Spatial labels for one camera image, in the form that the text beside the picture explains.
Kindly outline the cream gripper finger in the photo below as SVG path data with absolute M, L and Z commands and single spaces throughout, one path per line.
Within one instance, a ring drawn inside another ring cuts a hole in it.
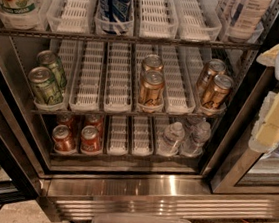
M 255 152 L 265 153 L 279 142 L 279 93 L 268 92 L 259 118 L 250 135 L 248 146 Z
M 257 62 L 259 64 L 265 65 L 266 67 L 273 67 L 275 65 L 275 60 L 279 54 L 279 44 L 274 45 L 267 51 L 264 51 L 257 57 Z

